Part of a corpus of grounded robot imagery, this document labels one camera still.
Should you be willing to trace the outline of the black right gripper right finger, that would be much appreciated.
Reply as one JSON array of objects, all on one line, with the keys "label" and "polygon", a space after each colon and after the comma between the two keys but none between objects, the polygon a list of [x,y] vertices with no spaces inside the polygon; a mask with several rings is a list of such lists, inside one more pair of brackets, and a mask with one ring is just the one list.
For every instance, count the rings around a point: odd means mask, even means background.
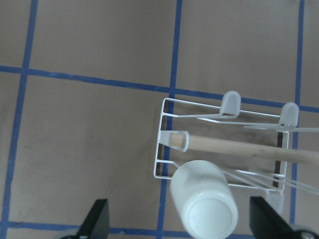
[{"label": "black right gripper right finger", "polygon": [[296,239],[286,221],[263,197],[250,197],[249,226],[256,239]]}]

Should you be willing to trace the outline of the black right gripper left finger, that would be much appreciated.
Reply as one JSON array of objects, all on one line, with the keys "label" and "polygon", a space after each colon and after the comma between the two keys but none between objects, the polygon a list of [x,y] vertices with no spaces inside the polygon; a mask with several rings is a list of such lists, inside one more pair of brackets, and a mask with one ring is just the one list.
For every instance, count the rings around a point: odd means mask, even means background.
[{"label": "black right gripper left finger", "polygon": [[98,199],[75,235],[76,239],[107,239],[110,231],[108,199]]}]

